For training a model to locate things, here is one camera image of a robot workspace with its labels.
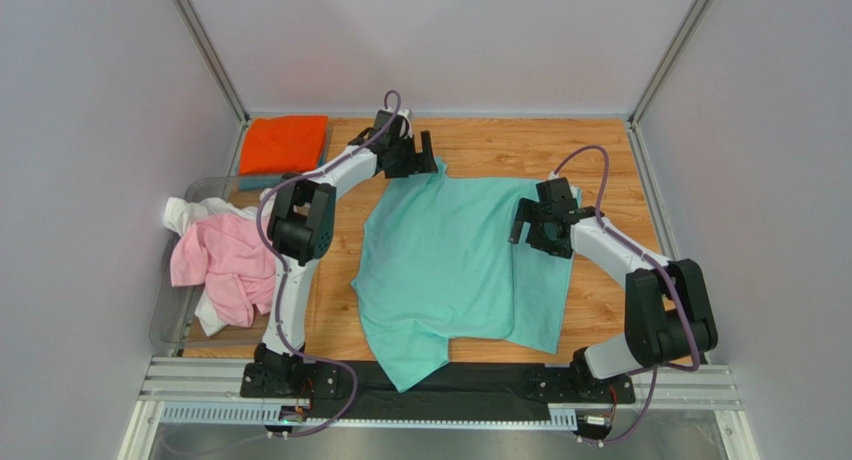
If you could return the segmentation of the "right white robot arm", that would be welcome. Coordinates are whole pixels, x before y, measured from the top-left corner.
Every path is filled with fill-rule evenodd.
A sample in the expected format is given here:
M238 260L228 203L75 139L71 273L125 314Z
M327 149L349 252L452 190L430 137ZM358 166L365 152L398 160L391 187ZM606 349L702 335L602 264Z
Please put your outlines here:
M536 193L519 200L510 242L554 257L585 257L624 291L622 333L574 353L566 369L569 391L596 398L634 373L697 370L702 354L718 344L701 267L636 243L599 208L581 206L564 178L537 184Z

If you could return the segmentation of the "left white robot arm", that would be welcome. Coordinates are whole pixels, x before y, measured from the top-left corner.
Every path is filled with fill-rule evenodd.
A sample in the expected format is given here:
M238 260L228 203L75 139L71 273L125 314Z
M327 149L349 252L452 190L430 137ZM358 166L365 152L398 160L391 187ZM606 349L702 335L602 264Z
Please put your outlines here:
M262 244L276 260L276 283L269 321L247 364L244 398L295 398L306 392L305 317L313 277L334 234L336 203L354 187L379 174L388 179L433 173L431 137L416 137L407 109L380 109L363 130L327 164L302 174L288 173L262 201L270 203Z

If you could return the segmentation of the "mint green t-shirt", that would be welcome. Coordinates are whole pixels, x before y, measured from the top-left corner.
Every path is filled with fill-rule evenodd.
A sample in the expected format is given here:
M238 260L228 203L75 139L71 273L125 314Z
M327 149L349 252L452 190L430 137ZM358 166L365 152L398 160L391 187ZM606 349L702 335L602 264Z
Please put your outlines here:
M370 350L397 391L449 362L454 338L557 352L573 264L510 242L531 179L392 180L364 226L352 280Z

